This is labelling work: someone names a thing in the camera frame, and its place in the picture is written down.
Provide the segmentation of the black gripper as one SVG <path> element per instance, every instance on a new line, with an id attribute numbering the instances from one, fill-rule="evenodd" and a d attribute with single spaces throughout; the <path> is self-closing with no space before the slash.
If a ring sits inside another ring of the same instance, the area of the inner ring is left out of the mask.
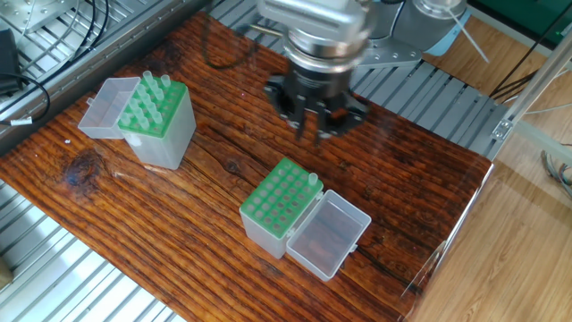
<path id="1" fill-rule="evenodd" d="M 341 137 L 362 124 L 369 106 L 349 100 L 351 70 L 345 72 L 313 72 L 291 64 L 284 79 L 269 79 L 266 95 L 278 115 L 301 137 L 305 129 L 305 107 L 317 112 L 315 143 Z"/>

